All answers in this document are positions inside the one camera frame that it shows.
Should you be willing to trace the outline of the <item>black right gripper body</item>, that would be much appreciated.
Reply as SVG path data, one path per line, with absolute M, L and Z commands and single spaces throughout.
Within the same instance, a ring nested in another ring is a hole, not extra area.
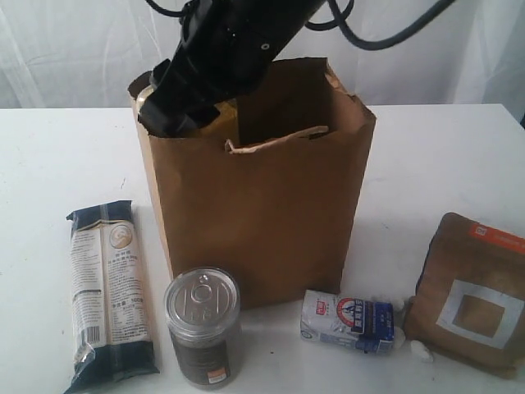
M 153 70 L 156 103 L 217 103 L 258 85 L 320 1 L 188 1 L 180 42 Z

